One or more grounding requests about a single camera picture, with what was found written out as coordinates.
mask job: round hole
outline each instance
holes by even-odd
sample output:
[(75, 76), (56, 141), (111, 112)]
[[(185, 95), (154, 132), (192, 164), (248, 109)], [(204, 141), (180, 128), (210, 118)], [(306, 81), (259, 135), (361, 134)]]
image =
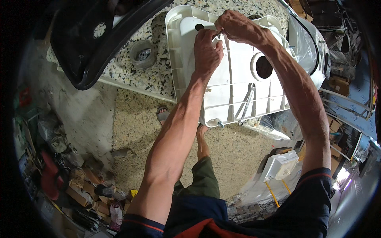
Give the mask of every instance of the round hole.
[(268, 78), (272, 74), (272, 66), (264, 56), (259, 57), (255, 68), (258, 76), (261, 78)]
[(99, 23), (94, 29), (93, 36), (95, 38), (99, 38), (104, 34), (105, 31), (106, 31), (106, 24), (104, 22)]
[(197, 24), (197, 25), (194, 26), (194, 29), (196, 29), (196, 31), (199, 31), (199, 30), (204, 29), (204, 28), (205, 27), (204, 27), (203, 24)]

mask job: wrench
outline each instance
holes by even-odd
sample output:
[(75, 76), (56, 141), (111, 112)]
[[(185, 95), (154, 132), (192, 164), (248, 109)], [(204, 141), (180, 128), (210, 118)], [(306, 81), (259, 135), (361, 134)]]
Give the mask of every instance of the wrench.
[(249, 83), (249, 97), (246, 100), (246, 105), (245, 105), (245, 109), (243, 110), (241, 120), (239, 120), (238, 122), (239, 126), (243, 126), (243, 119), (245, 118), (245, 114), (246, 114), (247, 108), (249, 107), (249, 102), (250, 102), (251, 96), (253, 95), (254, 89), (255, 89), (255, 83)]

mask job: dark t-shirt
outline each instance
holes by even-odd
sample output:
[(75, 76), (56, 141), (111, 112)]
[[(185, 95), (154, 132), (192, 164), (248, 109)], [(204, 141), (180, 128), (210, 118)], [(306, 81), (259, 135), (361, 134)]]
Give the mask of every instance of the dark t-shirt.
[(126, 214), (121, 237), (325, 237), (331, 210), (331, 171), (304, 174), (295, 191), (269, 218), (236, 225), (227, 220), (225, 201), (205, 196), (173, 199), (166, 225)]

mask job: man's arm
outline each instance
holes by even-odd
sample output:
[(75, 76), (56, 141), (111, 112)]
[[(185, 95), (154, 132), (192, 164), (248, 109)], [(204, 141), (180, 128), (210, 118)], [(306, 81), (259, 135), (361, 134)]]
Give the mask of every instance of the man's arm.
[(127, 213), (166, 223), (173, 186), (181, 177), (196, 135), (207, 84), (223, 57), (222, 44), (217, 44), (216, 49), (211, 45), (216, 33), (202, 29), (196, 36), (195, 72), (149, 152), (142, 184)]
[(305, 70), (269, 29), (261, 28), (239, 12), (226, 10), (215, 25), (229, 39), (250, 44), (262, 51), (273, 66), (306, 142), (302, 175), (316, 168), (331, 169), (327, 115), (319, 93)]

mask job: sandal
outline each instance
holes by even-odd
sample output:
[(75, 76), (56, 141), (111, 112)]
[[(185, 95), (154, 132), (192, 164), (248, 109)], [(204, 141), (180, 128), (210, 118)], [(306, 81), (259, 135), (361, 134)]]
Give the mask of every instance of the sandal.
[(169, 114), (170, 114), (170, 112), (168, 111), (168, 108), (166, 106), (161, 106), (156, 111), (156, 117), (157, 117), (159, 122), (165, 121), (168, 118)]

